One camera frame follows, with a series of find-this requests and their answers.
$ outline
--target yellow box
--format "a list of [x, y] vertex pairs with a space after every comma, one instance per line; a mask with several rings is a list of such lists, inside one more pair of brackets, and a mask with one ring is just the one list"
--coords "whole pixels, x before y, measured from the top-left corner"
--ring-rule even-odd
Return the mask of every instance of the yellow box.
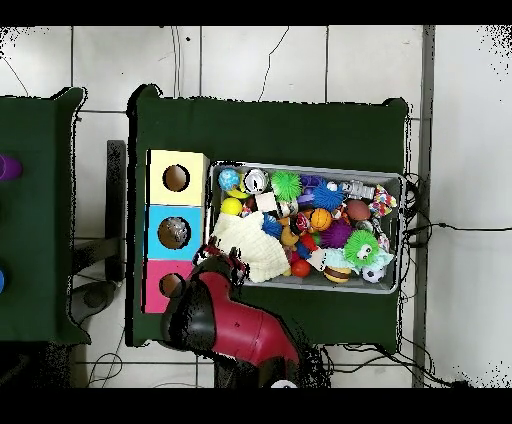
[[[150, 203], [152, 205], [204, 206], [208, 163], [208, 158], [202, 153], [149, 151], [146, 155], [146, 166], [149, 166], [150, 175]], [[180, 176], [187, 177], [188, 184], [184, 187], [176, 183]]]

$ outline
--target white knit cloth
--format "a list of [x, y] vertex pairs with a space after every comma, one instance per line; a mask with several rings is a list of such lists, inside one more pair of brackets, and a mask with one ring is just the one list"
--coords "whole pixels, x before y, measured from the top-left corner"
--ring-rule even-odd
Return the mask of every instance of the white knit cloth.
[[263, 213], [253, 212], [245, 218], [221, 213], [212, 235], [224, 253], [240, 249], [240, 260], [249, 264], [249, 279], [261, 283], [281, 275], [290, 268], [279, 241], [262, 229]]

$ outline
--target dark green table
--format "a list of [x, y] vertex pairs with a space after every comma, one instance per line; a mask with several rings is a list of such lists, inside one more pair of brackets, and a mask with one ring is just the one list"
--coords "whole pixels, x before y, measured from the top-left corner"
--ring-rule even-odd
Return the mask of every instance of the dark green table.
[[82, 98], [80, 88], [0, 98], [0, 152], [23, 164], [21, 178], [0, 181], [0, 341], [89, 342], [67, 314], [72, 123]]
[[[128, 262], [142, 263], [145, 153], [204, 153], [210, 160], [402, 173], [407, 104], [244, 103], [166, 99], [149, 85], [130, 99]], [[141, 267], [128, 268], [127, 320], [135, 345], [161, 339], [158, 314], [140, 310]], [[391, 295], [244, 287], [241, 300], [302, 327], [312, 343], [380, 343], [396, 350], [398, 291]]]

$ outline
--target gray metal bin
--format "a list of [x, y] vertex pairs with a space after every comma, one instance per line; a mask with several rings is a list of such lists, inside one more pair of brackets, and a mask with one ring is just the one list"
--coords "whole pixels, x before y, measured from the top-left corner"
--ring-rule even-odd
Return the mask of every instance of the gray metal bin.
[[217, 181], [219, 173], [225, 168], [235, 167], [240, 171], [247, 171], [252, 168], [272, 173], [277, 170], [286, 170], [300, 173], [301, 175], [318, 175], [328, 181], [348, 182], [358, 180], [368, 185], [375, 186], [380, 184], [397, 201], [397, 207], [381, 219], [381, 227], [390, 241], [390, 253], [395, 255], [395, 259], [388, 265], [386, 276], [379, 283], [369, 283], [362, 277], [352, 274], [349, 281], [343, 284], [336, 284], [327, 280], [322, 273], [312, 269], [311, 273], [305, 277], [285, 277], [278, 276], [272, 280], [263, 283], [253, 283], [250, 280], [245, 282], [248, 286], [280, 287], [298, 290], [323, 290], [336, 292], [355, 292], [371, 294], [390, 294], [393, 293], [400, 283], [400, 268], [403, 247], [403, 231], [405, 230], [404, 208], [406, 201], [406, 180], [399, 174], [366, 172], [366, 171], [345, 171], [340, 169], [327, 168], [307, 168], [286, 165], [268, 165], [260, 163], [245, 163], [232, 161], [212, 162], [209, 168], [208, 183], [211, 190], [211, 203], [206, 212], [205, 242], [208, 241], [213, 231], [215, 222], [219, 216], [220, 205], [227, 197]]

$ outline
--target pink box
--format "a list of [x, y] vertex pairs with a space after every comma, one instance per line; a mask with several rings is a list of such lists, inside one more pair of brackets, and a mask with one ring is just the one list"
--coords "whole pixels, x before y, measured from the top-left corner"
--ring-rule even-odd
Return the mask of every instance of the pink box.
[[145, 284], [146, 305], [142, 305], [142, 311], [146, 314], [164, 313], [169, 299], [160, 293], [160, 280], [167, 274], [180, 274], [187, 279], [193, 268], [194, 265], [190, 261], [148, 260]]

